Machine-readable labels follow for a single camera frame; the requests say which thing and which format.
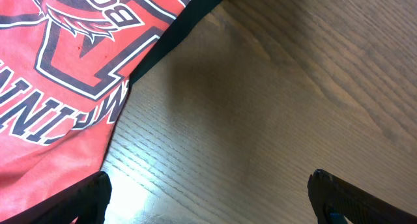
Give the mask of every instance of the red t-shirt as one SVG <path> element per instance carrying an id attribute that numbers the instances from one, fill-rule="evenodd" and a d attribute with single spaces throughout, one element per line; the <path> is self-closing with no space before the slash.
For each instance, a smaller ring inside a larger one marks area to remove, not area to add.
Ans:
<path id="1" fill-rule="evenodd" d="M 0 221 L 99 170 L 129 74 L 190 0 L 0 0 Z"/>

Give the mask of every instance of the light wood surface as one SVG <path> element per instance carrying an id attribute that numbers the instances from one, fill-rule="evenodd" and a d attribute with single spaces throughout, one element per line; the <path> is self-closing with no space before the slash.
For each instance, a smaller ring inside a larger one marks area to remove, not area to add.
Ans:
<path id="1" fill-rule="evenodd" d="M 323 168 L 417 215 L 417 0 L 225 0 L 132 89 L 108 223 L 316 223 Z"/>

